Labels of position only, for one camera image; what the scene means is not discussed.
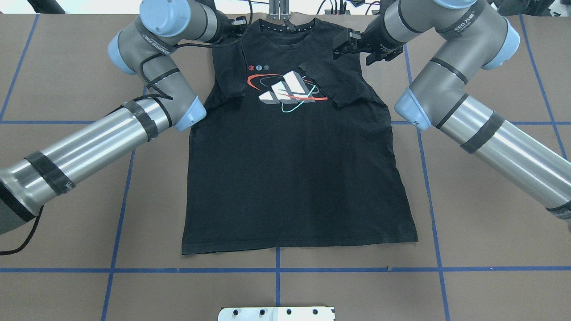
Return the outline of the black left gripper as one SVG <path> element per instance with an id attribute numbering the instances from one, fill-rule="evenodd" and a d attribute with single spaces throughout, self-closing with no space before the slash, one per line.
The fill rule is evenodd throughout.
<path id="1" fill-rule="evenodd" d="M 214 44 L 222 44 L 229 39 L 236 42 L 249 27 L 248 18 L 246 16 L 238 16 L 232 19 L 222 13 L 216 13 L 215 16 L 217 27 L 214 35 Z"/>

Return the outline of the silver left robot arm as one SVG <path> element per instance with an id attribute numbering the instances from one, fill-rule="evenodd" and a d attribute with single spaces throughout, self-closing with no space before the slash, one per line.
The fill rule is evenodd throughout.
<path id="1" fill-rule="evenodd" d="M 1 170 L 0 231 L 39 222 L 43 206 L 169 128 L 184 131 L 206 109 L 171 55 L 184 45 L 220 47 L 247 29 L 211 0 L 143 0 L 135 20 L 111 40 L 110 60 L 137 75 L 148 93 L 102 119 Z"/>

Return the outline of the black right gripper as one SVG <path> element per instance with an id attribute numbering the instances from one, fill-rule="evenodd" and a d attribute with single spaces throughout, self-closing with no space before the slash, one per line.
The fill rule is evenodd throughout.
<path id="1" fill-rule="evenodd" d="M 337 60 L 345 54 L 369 53 L 366 63 L 391 61 L 403 53 L 404 43 L 389 35 L 384 25 L 369 25 L 361 32 L 346 29 L 333 39 L 332 59 Z"/>

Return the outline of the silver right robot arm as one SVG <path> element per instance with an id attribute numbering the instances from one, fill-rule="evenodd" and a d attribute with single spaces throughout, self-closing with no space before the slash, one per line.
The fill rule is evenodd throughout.
<path id="1" fill-rule="evenodd" d="M 518 52 L 521 39 L 509 18 L 486 0 L 396 0 L 364 31 L 337 35 L 334 59 L 368 53 L 366 63 L 391 61 L 426 31 L 443 44 L 402 92 L 394 111 L 419 130 L 436 128 L 468 154 L 506 177 L 551 215 L 570 224 L 570 162 L 491 107 L 491 94 L 471 85 Z"/>

